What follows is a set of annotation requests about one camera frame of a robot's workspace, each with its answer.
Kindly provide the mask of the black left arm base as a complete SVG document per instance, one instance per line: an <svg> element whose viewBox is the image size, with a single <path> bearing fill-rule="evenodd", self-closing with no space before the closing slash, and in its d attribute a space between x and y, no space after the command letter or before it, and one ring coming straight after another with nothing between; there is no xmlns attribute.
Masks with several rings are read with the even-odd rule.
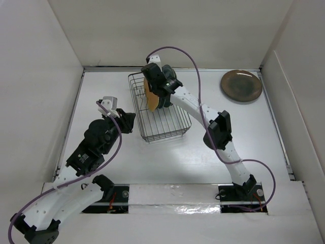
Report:
<svg viewBox="0 0 325 244"><path fill-rule="evenodd" d="M100 186L102 198L82 211L83 214L127 214L129 188L127 184L115 184L104 175L98 175L92 183Z"/></svg>

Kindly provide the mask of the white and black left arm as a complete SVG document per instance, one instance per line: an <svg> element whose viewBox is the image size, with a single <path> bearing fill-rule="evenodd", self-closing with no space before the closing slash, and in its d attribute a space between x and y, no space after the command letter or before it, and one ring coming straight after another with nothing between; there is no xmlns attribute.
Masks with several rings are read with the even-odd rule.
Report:
<svg viewBox="0 0 325 244"><path fill-rule="evenodd" d="M28 243L53 243L68 217L96 201L109 201L114 183L99 171L117 156L122 135L132 132L135 117L121 108L105 109L102 118L92 121L50 188L12 216L9 243L14 242L13 229Z"/></svg>

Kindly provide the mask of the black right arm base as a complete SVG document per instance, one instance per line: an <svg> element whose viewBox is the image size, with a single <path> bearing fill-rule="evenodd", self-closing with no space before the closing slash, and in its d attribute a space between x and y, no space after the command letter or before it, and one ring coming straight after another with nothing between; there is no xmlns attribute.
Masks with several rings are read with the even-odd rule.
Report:
<svg viewBox="0 0 325 244"><path fill-rule="evenodd" d="M247 196L239 196L232 184L218 185L218 193L215 199L220 203L222 214L268 212L267 207L264 206L266 200L260 182L254 186Z"/></svg>

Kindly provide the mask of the brown speckled plate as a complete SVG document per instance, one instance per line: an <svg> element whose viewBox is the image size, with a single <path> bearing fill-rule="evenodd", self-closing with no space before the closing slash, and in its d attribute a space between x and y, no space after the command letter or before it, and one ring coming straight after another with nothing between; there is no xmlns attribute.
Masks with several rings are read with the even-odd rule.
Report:
<svg viewBox="0 0 325 244"><path fill-rule="evenodd" d="M221 78L220 88L228 98L243 103L258 99L263 91L260 79L245 70L226 72Z"/></svg>

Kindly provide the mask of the grey-blue round plate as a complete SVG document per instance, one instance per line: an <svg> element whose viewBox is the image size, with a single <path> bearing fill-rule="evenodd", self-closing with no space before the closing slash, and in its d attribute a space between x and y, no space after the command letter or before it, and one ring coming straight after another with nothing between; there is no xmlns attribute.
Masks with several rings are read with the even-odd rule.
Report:
<svg viewBox="0 0 325 244"><path fill-rule="evenodd" d="M170 65L164 65L162 67L162 72L164 73L165 77L167 79L176 79L177 75L175 70ZM164 101L164 107L172 106L172 103L170 102L170 96L165 97Z"/></svg>

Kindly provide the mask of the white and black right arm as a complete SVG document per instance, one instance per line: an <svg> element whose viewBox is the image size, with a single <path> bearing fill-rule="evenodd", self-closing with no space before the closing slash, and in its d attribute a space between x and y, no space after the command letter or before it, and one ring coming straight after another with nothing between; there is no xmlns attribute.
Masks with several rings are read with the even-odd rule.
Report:
<svg viewBox="0 0 325 244"><path fill-rule="evenodd" d="M240 200L253 194L256 179L246 169L233 144L231 117L227 111L218 112L203 104L177 78L167 77L155 63L145 65L141 72L149 91L185 110L206 130L203 141L214 150L228 169L233 191Z"/></svg>

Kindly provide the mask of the woven bamboo plate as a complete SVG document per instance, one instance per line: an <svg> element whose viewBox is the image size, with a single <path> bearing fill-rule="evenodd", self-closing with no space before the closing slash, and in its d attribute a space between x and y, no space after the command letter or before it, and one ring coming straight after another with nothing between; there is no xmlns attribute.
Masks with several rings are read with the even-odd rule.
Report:
<svg viewBox="0 0 325 244"><path fill-rule="evenodd" d="M158 108L159 97L149 90L149 84L146 78L144 78L144 90L145 96L147 98L148 108L151 112L153 112L155 109Z"/></svg>

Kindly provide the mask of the teal scalloped plate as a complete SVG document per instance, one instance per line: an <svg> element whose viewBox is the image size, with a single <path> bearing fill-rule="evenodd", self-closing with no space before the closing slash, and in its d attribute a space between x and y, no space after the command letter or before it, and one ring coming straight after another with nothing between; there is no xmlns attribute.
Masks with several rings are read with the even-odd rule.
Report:
<svg viewBox="0 0 325 244"><path fill-rule="evenodd" d="M165 104L165 99L164 98L159 98L159 102L158 102L157 108L158 109L163 108L164 107L164 104Z"/></svg>

